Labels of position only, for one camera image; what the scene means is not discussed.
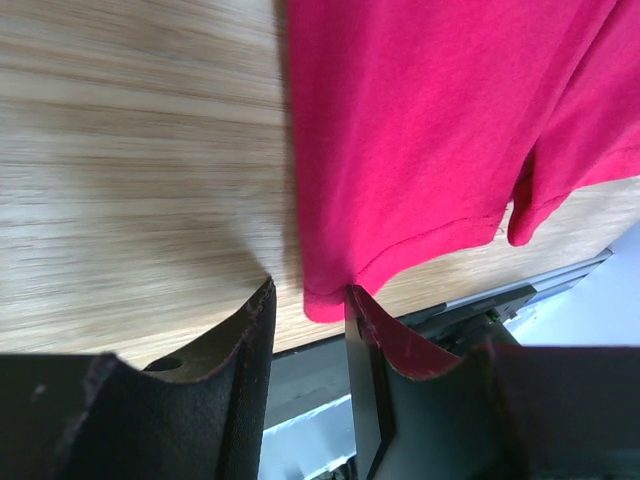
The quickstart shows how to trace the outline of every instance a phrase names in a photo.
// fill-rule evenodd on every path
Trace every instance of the wood grain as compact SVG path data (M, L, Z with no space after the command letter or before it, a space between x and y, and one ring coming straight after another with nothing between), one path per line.
M113 349L142 365L267 274L278 350L340 332L301 308L280 0L1 7L0 351ZM406 313L583 260L638 205L636 180L584 189L527 247L502 230L379 298Z

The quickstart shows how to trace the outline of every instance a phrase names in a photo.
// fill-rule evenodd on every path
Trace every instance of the white wall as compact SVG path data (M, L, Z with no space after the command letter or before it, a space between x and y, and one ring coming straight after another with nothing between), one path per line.
M640 223L609 248L602 265L512 330L520 343L640 345Z

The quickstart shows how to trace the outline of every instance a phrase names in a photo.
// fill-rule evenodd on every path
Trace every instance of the black fabric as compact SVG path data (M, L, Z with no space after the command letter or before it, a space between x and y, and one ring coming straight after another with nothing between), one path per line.
M269 280L145 372L115 355L0 356L0 478L255 479L275 309Z

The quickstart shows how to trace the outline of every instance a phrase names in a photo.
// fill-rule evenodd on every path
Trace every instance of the black metal bracket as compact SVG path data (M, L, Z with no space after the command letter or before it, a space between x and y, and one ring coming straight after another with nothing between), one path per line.
M479 325L457 329L460 358L348 288L359 478L640 475L639 348L525 348Z

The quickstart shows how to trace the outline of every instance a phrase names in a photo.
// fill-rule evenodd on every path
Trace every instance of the screw hole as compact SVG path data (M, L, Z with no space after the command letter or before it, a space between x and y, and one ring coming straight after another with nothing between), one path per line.
M182 366L182 360L176 357L162 357L151 362L144 370L146 372L167 372L169 370L175 370Z

